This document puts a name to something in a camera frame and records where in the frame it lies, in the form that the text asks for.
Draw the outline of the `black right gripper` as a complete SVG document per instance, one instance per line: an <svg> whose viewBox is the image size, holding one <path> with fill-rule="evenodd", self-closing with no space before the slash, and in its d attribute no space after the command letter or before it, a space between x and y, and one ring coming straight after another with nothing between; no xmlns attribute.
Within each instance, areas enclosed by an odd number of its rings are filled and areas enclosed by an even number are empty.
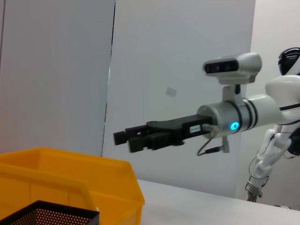
<svg viewBox="0 0 300 225"><path fill-rule="evenodd" d="M202 126L212 124L211 116L199 114L166 121L149 121L146 125L126 128L113 134L115 145L128 142L129 152L158 150L170 145L182 145L192 137L207 134Z"/></svg>

